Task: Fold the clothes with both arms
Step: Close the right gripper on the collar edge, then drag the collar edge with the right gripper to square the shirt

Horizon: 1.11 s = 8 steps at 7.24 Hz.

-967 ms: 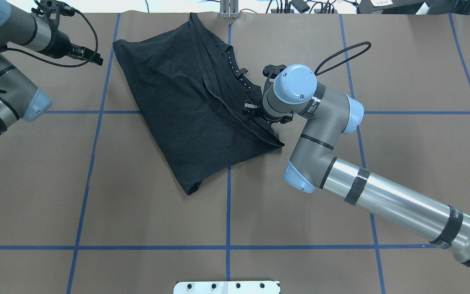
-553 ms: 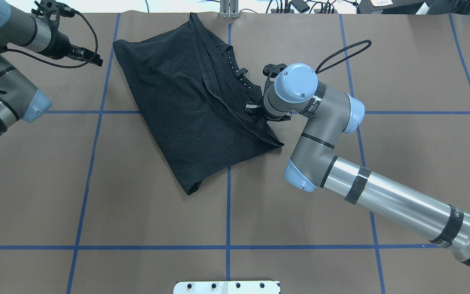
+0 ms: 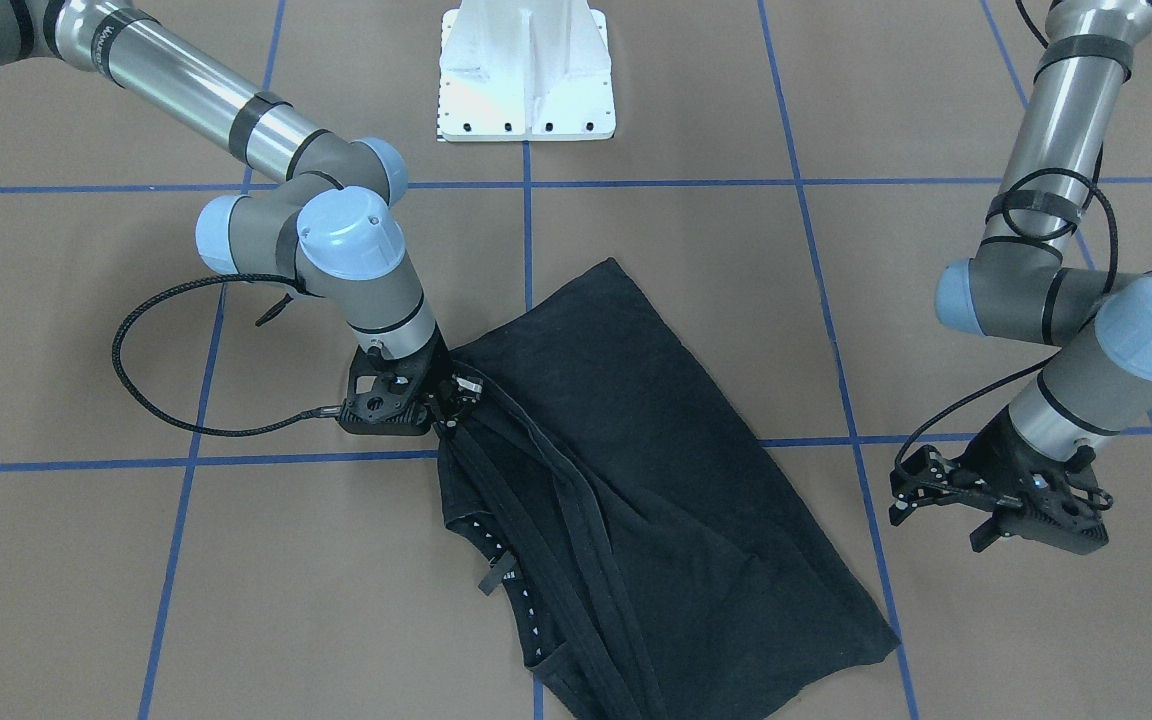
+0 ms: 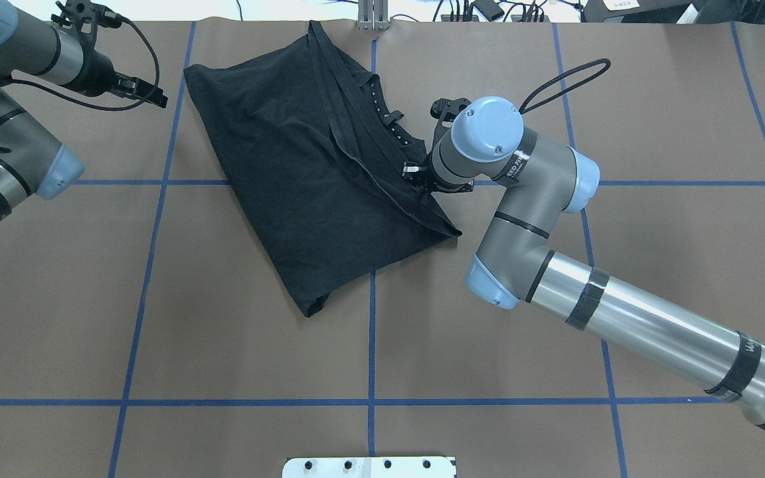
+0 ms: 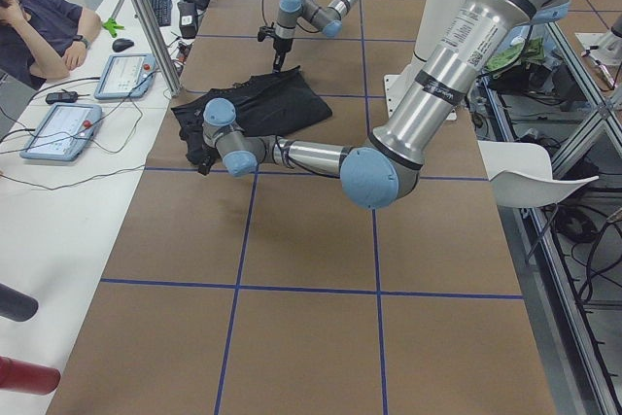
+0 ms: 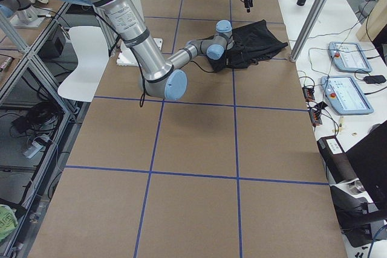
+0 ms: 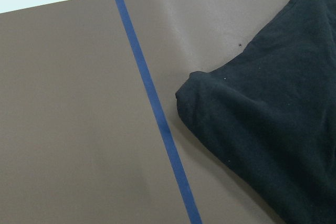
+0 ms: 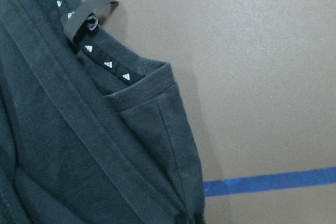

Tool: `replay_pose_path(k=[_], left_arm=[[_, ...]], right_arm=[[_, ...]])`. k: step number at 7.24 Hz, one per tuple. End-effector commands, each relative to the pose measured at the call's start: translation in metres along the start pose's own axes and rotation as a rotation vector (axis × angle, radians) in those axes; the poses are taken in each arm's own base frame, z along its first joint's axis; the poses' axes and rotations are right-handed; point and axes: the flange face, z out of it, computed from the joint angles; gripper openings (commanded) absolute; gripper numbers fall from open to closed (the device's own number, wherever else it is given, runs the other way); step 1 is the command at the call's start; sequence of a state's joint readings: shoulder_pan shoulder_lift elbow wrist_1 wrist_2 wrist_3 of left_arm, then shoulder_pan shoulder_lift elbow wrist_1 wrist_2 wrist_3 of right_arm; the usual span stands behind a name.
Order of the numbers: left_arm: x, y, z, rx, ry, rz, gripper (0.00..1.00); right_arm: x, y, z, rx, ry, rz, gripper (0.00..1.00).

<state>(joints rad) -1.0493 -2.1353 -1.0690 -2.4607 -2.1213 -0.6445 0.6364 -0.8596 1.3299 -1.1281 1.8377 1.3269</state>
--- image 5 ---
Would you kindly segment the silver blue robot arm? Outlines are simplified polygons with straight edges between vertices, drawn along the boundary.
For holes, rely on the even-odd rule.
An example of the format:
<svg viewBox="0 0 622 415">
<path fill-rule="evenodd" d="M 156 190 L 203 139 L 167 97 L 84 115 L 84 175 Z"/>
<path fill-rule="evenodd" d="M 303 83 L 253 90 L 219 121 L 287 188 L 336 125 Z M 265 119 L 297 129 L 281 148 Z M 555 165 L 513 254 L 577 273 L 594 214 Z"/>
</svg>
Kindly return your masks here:
<svg viewBox="0 0 622 415">
<path fill-rule="evenodd" d="M 203 142 L 232 176 L 253 173 L 264 163 L 300 168 L 338 179 L 360 207 L 386 207 L 414 190 L 427 145 L 507 34 L 518 26 L 563 17 L 569 1 L 464 0 L 431 56 L 390 79 L 389 118 L 359 147 L 248 136 L 233 104 L 220 97 L 204 108 Z"/>
<path fill-rule="evenodd" d="M 316 0 L 279 0 L 276 22 L 259 28 L 258 41 L 273 39 L 275 51 L 272 72 L 279 73 L 286 55 L 292 50 L 295 29 L 300 19 L 305 20 L 326 37 L 334 38 L 342 29 L 343 19 L 359 0 L 331 0 L 326 7 Z"/>
</svg>

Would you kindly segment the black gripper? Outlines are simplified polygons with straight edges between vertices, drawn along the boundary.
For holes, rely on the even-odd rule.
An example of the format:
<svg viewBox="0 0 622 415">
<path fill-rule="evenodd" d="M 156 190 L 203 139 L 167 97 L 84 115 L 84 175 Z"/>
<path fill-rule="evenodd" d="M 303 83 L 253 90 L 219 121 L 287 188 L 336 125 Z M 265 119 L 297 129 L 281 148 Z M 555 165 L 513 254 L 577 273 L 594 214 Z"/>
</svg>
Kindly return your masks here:
<svg viewBox="0 0 622 415">
<path fill-rule="evenodd" d="M 272 72 L 279 73 L 285 62 L 286 55 L 292 49 L 293 30 L 278 23 L 272 23 L 270 26 L 261 26 L 257 35 L 258 41 L 262 42 L 268 37 L 273 39 L 273 49 L 275 51 Z"/>
<path fill-rule="evenodd" d="M 197 171 L 203 176 L 207 176 L 221 158 L 219 152 L 205 141 L 203 133 L 197 133 L 194 138 L 193 157 Z"/>
</svg>

